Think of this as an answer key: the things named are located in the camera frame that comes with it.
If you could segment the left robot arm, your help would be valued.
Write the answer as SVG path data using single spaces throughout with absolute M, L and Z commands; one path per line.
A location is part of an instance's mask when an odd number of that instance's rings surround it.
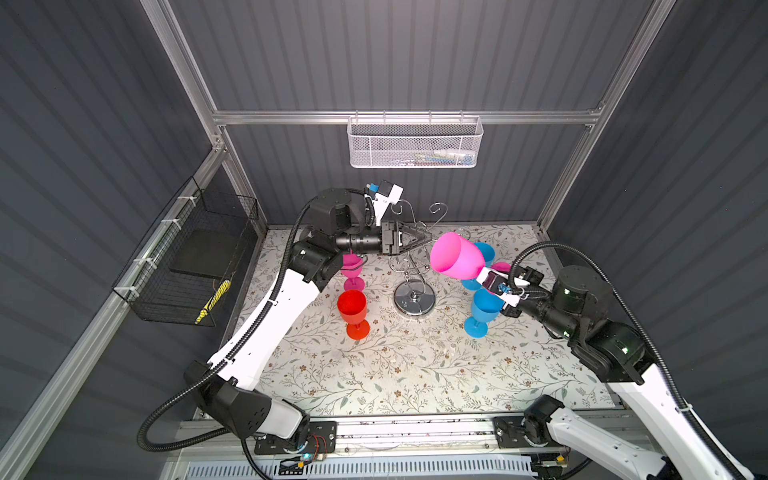
M 346 254 L 395 256 L 429 243 L 431 233 L 386 219 L 402 200 L 389 181 L 364 189 L 329 188 L 310 199 L 294 221 L 276 277 L 256 310 L 231 339 L 205 362 L 187 369 L 187 387 L 157 407 L 140 425 L 136 442 L 147 452 L 181 450 L 233 434 L 286 441 L 293 450 L 309 435 L 309 415 L 285 400 L 258 391 L 261 374 L 294 322 L 343 268 Z M 149 430 L 184 398 L 215 419 L 219 428 L 183 440 L 160 443 Z

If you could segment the red wine glass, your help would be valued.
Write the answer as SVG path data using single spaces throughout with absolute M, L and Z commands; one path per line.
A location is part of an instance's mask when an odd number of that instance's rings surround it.
M 368 302 L 362 291 L 349 290 L 342 293 L 337 300 L 337 309 L 346 323 L 349 338 L 362 340 L 369 335 Z

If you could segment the pink wine glass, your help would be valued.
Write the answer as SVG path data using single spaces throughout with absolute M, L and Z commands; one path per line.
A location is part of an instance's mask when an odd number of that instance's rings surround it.
M 343 285 L 345 291 L 364 290 L 365 281 L 361 278 L 361 273 L 366 261 L 367 257 L 365 255 L 357 255 L 352 253 L 343 255 L 343 266 L 341 273 L 346 278 Z
M 457 280 L 482 283 L 492 272 L 504 276 L 509 274 L 509 268 L 500 270 L 487 266 L 481 250 L 454 232 L 445 233 L 435 241 L 429 259 L 435 272 Z

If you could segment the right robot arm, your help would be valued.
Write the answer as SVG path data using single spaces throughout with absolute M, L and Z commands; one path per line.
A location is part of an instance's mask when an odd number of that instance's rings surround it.
M 545 248 L 573 252 L 544 241 L 524 249 L 509 271 L 486 269 L 481 285 L 504 302 L 506 316 L 525 313 L 609 386 L 660 446 L 643 449 L 542 395 L 523 414 L 521 430 L 534 447 L 557 443 L 575 450 L 622 479 L 753 479 L 755 473 L 716 439 L 680 393 L 658 348 L 598 265 L 581 251 L 583 265 L 560 270 L 551 289 L 521 262 Z

